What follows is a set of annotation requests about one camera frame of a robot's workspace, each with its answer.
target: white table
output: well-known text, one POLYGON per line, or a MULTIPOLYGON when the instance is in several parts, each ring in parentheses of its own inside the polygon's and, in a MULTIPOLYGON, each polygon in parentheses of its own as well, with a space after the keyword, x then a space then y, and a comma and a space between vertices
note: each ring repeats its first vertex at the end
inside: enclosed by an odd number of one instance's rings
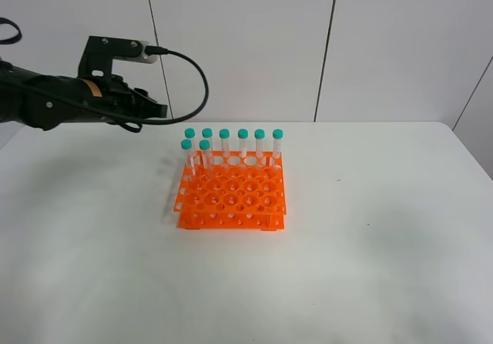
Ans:
POLYGON ((446 126, 192 124, 284 130, 261 232, 176 228, 188 125, 0 151, 0 342, 493 342, 493 182, 446 126))

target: test tube rack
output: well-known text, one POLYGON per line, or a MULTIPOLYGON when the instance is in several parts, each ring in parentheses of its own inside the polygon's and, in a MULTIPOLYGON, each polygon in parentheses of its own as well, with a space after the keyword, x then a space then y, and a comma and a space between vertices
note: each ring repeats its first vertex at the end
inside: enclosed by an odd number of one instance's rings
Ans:
POLYGON ((240 158, 231 151, 229 158, 213 151, 211 170, 200 163, 195 174, 183 169, 174 210, 179 212, 181 229, 284 229, 286 198, 282 155, 274 158, 264 152, 257 159, 255 152, 240 158))

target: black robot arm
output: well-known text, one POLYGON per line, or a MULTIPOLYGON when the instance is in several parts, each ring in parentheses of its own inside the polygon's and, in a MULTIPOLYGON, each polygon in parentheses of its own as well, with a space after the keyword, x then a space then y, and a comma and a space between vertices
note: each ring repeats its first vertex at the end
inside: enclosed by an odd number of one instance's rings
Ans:
MULTIPOLYGON (((18 35, 0 44, 13 44, 18 35)), ((197 115, 205 106, 209 86, 202 69, 190 58, 145 42, 90 36, 79 64, 77 78, 40 75, 0 59, 0 122, 17 121, 50 130, 63 122, 106 122, 140 132, 142 125, 169 125, 197 115), (193 112, 164 119, 167 105, 158 104, 143 89, 131 89, 123 77, 112 74, 115 59, 153 63, 157 55, 176 55, 187 60, 203 79, 205 95, 193 112)))

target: test tube cap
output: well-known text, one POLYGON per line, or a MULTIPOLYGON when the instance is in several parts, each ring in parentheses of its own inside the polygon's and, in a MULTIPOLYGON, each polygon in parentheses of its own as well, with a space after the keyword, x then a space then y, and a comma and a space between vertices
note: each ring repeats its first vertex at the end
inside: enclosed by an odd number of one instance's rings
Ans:
POLYGON ((182 140, 182 149, 189 150, 192 148, 192 142, 189 139, 182 140))
POLYGON ((248 137, 248 130, 246 130, 246 129, 239 129, 238 130, 238 137, 240 139, 246 139, 248 137))
POLYGON ((207 150, 207 149, 210 149, 210 143, 209 143, 209 140, 200 140, 199 147, 200 147, 200 150, 207 150))
POLYGON ((202 136, 204 138, 212 138, 213 137, 213 130, 209 129, 209 128, 202 130, 202 136))
POLYGON ((282 139, 283 138, 283 130, 275 129, 274 131, 272 131, 272 137, 275 139, 282 139))
POLYGON ((265 138, 265 131, 262 129, 255 130, 255 139, 265 138))
POLYGON ((219 137, 222 139, 228 139, 230 137, 230 130, 228 129, 221 129, 219 131, 219 137))
POLYGON ((185 137, 187 139, 191 139, 195 137, 195 130, 189 127, 188 129, 185 130, 185 137))

